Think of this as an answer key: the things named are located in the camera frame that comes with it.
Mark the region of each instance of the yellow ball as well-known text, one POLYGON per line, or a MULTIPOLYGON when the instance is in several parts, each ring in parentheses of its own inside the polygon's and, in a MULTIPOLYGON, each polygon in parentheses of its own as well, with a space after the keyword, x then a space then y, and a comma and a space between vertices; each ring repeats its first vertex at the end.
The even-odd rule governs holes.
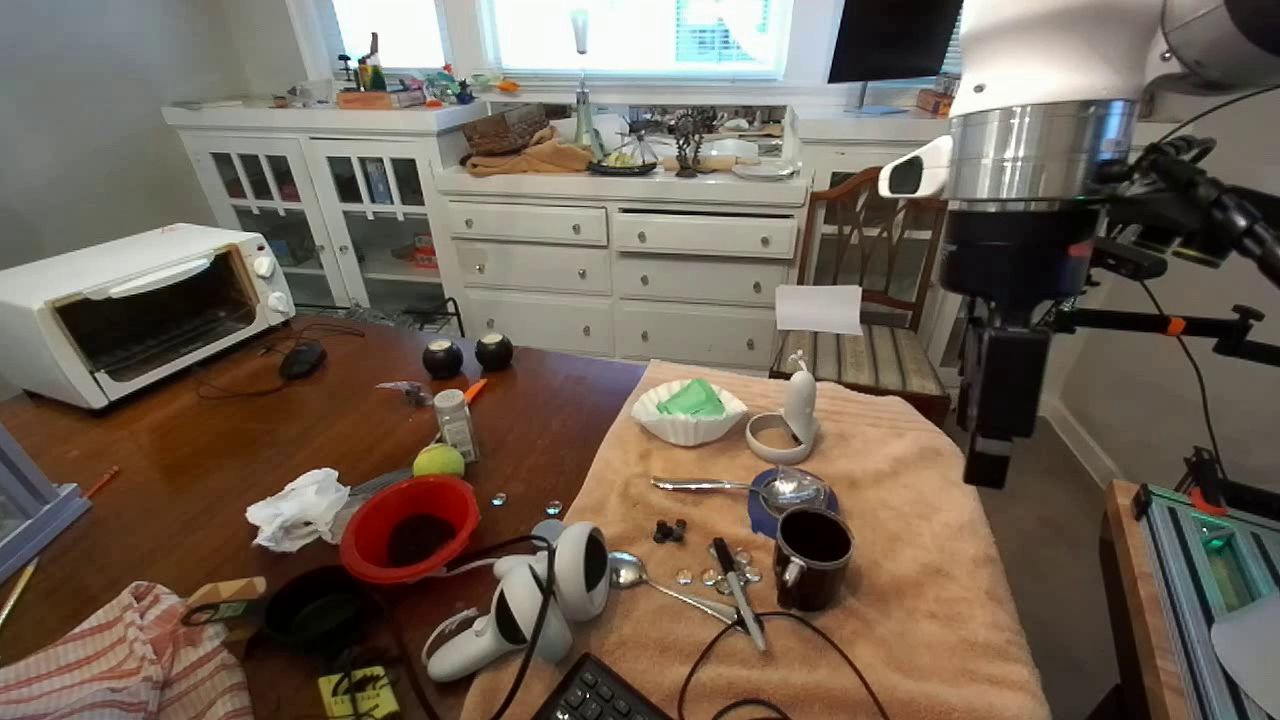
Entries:
POLYGON ((412 454, 412 476, 464 476, 466 460, 450 445, 426 445, 412 454))

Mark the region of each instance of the black mug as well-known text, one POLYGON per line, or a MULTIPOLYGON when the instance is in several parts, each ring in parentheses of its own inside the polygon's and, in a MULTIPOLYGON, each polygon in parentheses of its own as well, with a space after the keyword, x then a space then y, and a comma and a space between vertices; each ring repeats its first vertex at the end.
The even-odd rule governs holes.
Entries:
POLYGON ((771 580, 775 605, 821 610, 841 600, 853 564, 847 523, 821 508, 792 508, 775 523, 771 580))

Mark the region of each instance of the red bowl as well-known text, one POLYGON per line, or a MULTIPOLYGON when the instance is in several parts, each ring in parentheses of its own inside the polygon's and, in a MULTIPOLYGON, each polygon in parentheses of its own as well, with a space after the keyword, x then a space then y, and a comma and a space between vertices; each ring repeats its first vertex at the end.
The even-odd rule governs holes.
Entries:
POLYGON ((412 476, 355 508, 340 538, 340 564, 358 583, 415 583, 450 564, 478 528, 466 478, 412 476))

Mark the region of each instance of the wooden chair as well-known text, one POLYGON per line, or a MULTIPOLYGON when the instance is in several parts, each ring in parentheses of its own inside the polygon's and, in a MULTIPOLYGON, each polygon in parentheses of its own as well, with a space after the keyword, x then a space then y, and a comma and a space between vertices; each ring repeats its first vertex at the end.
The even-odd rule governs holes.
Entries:
POLYGON ((781 326, 771 374, 792 374, 792 356, 802 350, 814 380, 905 394, 921 414, 942 423, 952 394, 926 361, 921 320, 947 208, 942 201, 884 201, 874 177, 878 166, 866 166, 807 196, 796 273, 798 283, 860 283, 862 337, 781 326))

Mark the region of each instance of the window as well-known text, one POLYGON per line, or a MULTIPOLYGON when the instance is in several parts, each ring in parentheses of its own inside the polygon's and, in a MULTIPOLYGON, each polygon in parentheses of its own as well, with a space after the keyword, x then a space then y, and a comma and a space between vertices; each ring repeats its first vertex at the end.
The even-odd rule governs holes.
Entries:
POLYGON ((487 0, 503 70, 782 77, 792 0, 487 0))
POLYGON ((350 58, 358 58, 372 30, 379 30, 383 68, 445 62, 437 0, 332 0, 332 15, 350 58))

